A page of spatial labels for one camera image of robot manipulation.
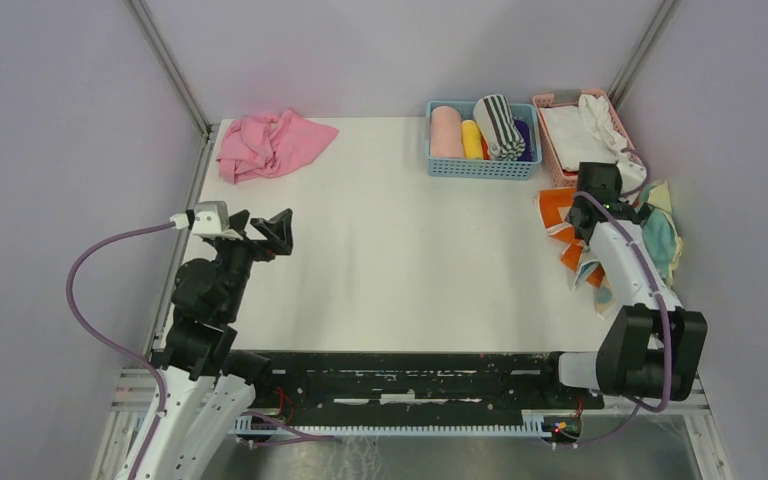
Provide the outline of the teal rabbit pattern towel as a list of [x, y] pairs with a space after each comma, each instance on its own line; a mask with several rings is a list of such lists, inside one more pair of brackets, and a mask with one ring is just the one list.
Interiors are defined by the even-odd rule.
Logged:
[[572, 256], [570, 269], [570, 289], [572, 291], [584, 291], [590, 287], [596, 314], [602, 320], [613, 320], [618, 313], [619, 306], [602, 263], [590, 250], [585, 248]]

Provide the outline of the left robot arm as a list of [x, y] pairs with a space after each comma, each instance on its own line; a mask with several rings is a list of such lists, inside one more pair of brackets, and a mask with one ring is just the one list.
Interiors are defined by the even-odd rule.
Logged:
[[293, 212], [253, 218], [223, 201], [197, 204], [172, 222], [210, 245], [212, 259], [182, 264], [173, 321], [150, 364], [159, 383], [120, 479], [198, 479], [236, 419], [273, 397], [270, 362], [235, 350], [237, 319], [252, 267], [293, 251]]

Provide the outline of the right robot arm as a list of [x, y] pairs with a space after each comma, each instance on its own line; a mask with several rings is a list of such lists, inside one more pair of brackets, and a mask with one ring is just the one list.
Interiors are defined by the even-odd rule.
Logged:
[[691, 393], [708, 332], [702, 313], [683, 307], [645, 249], [641, 219], [622, 199], [619, 168], [584, 162], [567, 219], [605, 271], [618, 308], [599, 349], [564, 352], [537, 382], [551, 408], [578, 388], [625, 397], [650, 412]]

